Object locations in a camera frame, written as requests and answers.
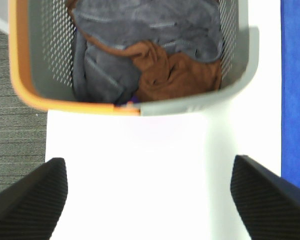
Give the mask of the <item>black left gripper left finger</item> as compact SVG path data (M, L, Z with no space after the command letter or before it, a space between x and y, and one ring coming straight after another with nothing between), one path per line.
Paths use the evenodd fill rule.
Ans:
M0 192L0 240L48 240L68 195L66 164L53 158Z

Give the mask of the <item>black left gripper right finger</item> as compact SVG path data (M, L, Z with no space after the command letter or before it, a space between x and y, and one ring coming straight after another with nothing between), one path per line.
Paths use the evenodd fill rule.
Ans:
M237 155L230 192L251 239L300 240L300 188Z

